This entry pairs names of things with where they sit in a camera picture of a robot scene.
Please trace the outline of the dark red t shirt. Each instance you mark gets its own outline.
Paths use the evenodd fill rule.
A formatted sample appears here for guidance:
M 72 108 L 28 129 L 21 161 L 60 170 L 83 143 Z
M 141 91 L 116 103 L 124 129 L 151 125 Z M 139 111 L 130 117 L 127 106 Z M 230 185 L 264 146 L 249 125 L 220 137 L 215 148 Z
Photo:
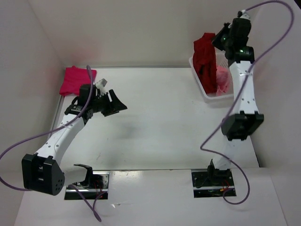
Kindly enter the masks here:
M 216 54 L 212 40 L 215 33 L 206 32 L 193 42 L 193 67 L 206 94 L 217 92 Z

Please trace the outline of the magenta pink t shirt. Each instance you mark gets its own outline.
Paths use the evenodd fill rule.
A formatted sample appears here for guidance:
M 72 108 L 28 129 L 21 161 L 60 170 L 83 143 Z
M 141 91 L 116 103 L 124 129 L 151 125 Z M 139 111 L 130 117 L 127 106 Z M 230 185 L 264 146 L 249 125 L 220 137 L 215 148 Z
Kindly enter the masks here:
M 91 78 L 87 69 L 75 66 L 65 69 L 64 80 L 60 87 L 59 94 L 63 97 L 74 94 L 79 96 L 80 87 L 88 85 L 88 91 L 91 89 Z

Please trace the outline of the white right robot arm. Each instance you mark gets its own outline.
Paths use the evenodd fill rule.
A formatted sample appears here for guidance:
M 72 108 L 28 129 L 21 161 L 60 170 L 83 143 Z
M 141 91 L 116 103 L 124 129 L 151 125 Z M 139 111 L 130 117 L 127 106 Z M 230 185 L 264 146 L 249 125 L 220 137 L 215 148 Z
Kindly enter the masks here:
M 223 135 L 224 147 L 215 151 L 206 173 L 206 186 L 232 186 L 231 167 L 258 166 L 250 136 L 264 121 L 259 112 L 254 94 L 254 50 L 247 45 L 251 21 L 247 14 L 226 23 L 213 39 L 213 46 L 224 51 L 232 77 L 234 102 L 217 128 L 201 145 L 205 145 L 217 132 Z

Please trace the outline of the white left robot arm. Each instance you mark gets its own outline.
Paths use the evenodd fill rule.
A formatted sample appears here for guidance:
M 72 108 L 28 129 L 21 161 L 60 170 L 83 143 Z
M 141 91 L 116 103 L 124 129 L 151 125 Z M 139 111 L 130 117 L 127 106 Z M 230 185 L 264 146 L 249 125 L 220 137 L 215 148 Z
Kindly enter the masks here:
M 58 195 L 64 186 L 78 182 L 83 188 L 93 185 L 92 168 L 76 164 L 75 169 L 62 171 L 60 164 L 69 145 L 95 113 L 110 116 L 126 110 L 115 92 L 105 92 L 97 85 L 85 84 L 79 89 L 66 109 L 61 128 L 57 128 L 48 141 L 34 154 L 22 159 L 23 183 L 25 189 L 40 193 Z

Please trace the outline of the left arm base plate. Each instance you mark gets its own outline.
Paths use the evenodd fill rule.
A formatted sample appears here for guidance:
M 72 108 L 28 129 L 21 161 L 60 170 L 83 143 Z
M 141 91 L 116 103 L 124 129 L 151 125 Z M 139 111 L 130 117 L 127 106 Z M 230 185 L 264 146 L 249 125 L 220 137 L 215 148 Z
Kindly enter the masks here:
M 84 180 L 82 182 L 75 182 L 72 183 L 72 185 L 67 186 L 65 190 L 64 200 L 82 200 L 82 197 L 73 187 L 76 187 L 87 200 L 94 200 L 99 195 L 101 195 L 99 197 L 100 200 L 107 200 L 109 180 L 109 171 L 94 170 L 89 182 L 87 180 Z

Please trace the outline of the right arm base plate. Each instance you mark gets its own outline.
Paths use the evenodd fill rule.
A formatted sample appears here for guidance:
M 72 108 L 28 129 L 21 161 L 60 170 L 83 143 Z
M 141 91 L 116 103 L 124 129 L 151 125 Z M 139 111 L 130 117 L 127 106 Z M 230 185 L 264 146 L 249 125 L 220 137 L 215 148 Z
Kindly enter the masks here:
M 194 198 L 234 197 L 236 195 L 234 181 L 231 171 L 218 176 L 209 176 L 204 169 L 192 170 L 192 186 Z

